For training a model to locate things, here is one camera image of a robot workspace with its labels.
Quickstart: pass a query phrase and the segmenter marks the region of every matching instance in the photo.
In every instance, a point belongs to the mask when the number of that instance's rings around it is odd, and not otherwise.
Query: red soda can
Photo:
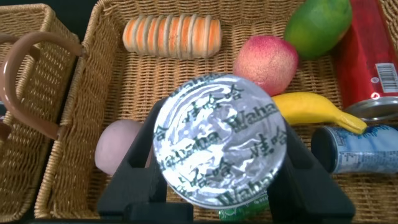
[[[353,21],[332,53],[343,107],[364,121],[398,116],[397,56],[379,0],[351,0]]]

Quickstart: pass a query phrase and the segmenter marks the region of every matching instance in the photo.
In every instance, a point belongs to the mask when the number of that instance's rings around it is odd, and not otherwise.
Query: bread roll
[[[161,57],[208,58],[221,47],[221,24],[211,16],[138,16],[123,32],[123,44],[130,52]]]

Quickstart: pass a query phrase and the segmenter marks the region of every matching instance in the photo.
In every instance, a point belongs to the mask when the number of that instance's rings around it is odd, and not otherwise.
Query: pink ball
[[[108,175],[113,175],[141,126],[142,124],[137,121],[124,119],[106,127],[95,149],[95,165]]]
[[[274,36],[257,35],[242,46],[235,59],[233,73],[274,96],[285,91],[298,64],[299,56],[288,42]]]

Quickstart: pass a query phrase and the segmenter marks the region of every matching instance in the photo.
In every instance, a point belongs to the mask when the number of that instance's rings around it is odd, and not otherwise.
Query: barcode
[[[377,63],[376,69],[379,74],[381,86],[384,93],[398,93],[398,75],[393,63]]]

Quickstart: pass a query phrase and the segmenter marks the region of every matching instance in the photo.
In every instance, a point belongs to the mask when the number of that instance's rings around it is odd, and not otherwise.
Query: green bottle
[[[269,208],[267,192],[259,195],[254,201],[237,208],[230,208],[218,211],[221,221],[241,221],[257,215]]]
[[[306,0],[288,21],[284,39],[303,59],[316,59],[331,50],[353,20],[349,0]]]

